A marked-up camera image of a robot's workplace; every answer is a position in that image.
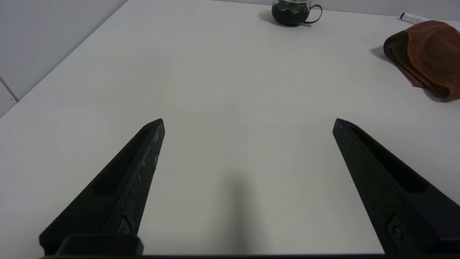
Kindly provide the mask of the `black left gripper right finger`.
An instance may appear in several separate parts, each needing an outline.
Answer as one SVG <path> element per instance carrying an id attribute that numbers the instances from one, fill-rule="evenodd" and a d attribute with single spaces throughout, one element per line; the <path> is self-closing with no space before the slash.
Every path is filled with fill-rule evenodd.
<path id="1" fill-rule="evenodd" d="M 457 203 L 357 125 L 332 133 L 386 255 L 459 256 Z"/>

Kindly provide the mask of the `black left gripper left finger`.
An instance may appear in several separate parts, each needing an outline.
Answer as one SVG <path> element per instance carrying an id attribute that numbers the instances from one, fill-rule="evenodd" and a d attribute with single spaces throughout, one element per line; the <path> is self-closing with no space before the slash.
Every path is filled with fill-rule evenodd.
<path id="1" fill-rule="evenodd" d="M 141 128 L 40 234 L 46 257 L 141 256 L 138 231 L 165 127 Z"/>

